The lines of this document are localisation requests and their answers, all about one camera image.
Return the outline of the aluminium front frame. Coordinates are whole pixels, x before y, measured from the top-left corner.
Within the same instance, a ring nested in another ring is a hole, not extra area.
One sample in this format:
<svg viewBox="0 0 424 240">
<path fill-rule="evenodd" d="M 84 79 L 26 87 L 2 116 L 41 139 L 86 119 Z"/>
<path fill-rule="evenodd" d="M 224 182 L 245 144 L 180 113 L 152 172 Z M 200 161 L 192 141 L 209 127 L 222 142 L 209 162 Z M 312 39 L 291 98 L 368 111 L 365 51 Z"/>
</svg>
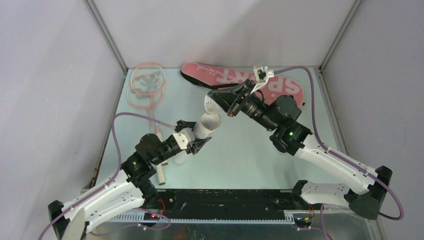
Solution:
<svg viewBox="0 0 424 240">
<path fill-rule="evenodd" d="M 374 222 L 345 207 L 298 206 L 277 189 L 163 189 L 165 219 L 132 209 L 88 240 L 378 240 Z"/>
</svg>

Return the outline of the white shuttlecock front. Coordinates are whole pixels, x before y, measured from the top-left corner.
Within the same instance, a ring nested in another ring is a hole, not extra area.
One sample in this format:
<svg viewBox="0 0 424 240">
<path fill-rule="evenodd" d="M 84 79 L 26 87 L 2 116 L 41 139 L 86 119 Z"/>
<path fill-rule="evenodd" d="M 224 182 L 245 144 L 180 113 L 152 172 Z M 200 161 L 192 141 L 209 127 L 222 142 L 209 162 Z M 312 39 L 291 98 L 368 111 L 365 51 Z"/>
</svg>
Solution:
<svg viewBox="0 0 424 240">
<path fill-rule="evenodd" d="M 219 115 L 222 111 L 221 107 L 209 95 L 204 97 L 204 110 L 209 115 Z"/>
</svg>

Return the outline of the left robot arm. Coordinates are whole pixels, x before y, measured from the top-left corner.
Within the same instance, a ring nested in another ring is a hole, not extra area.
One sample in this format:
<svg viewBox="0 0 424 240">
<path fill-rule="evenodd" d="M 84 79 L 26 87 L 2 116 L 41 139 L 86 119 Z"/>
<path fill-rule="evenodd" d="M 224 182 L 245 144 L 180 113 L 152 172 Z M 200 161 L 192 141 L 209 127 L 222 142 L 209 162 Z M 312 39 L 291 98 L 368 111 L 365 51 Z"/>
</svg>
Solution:
<svg viewBox="0 0 424 240">
<path fill-rule="evenodd" d="M 181 152 L 195 155 L 210 140 L 219 123 L 177 122 L 177 132 L 163 140 L 154 133 L 144 135 L 135 152 L 118 170 L 74 200 L 48 205 L 52 228 L 59 240 L 82 240 L 97 226 L 130 209 L 153 208 L 158 192 L 150 181 L 156 166 Z"/>
</svg>

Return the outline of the white shuttlecock tube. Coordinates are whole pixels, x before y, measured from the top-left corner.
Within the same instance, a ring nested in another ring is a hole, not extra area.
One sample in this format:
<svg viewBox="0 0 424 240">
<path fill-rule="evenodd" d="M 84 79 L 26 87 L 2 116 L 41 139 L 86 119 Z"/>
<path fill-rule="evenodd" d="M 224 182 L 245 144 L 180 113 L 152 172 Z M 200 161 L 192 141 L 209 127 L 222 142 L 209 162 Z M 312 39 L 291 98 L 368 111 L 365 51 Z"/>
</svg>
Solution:
<svg viewBox="0 0 424 240">
<path fill-rule="evenodd" d="M 219 115 L 211 115 L 204 112 L 200 119 L 196 121 L 195 126 L 192 129 L 192 132 L 196 139 L 205 139 L 207 137 L 211 137 L 211 134 L 221 125 L 221 118 Z M 181 151 L 175 157 L 173 157 L 173 161 L 176 164 L 182 165 L 184 164 L 190 155 L 190 144 L 186 150 Z"/>
</svg>

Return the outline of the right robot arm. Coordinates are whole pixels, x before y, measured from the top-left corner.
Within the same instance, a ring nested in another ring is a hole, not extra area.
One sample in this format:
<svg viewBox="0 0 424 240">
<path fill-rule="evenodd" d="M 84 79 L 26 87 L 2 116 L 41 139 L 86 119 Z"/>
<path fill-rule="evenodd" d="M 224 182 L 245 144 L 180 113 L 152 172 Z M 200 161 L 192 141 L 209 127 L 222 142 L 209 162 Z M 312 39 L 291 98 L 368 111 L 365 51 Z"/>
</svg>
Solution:
<svg viewBox="0 0 424 240">
<path fill-rule="evenodd" d="M 384 165 L 373 168 L 326 146 L 308 127 L 297 119 L 301 109 L 291 95 L 280 95 L 267 104 L 254 93 L 255 83 L 243 83 L 215 89 L 207 98 L 229 117 L 244 113 L 271 132 L 270 141 L 281 153 L 296 156 L 317 165 L 340 183 L 314 183 L 299 180 L 291 192 L 291 204 L 297 209 L 324 204 L 348 207 L 358 216 L 376 220 L 392 178 L 392 170 Z"/>
</svg>

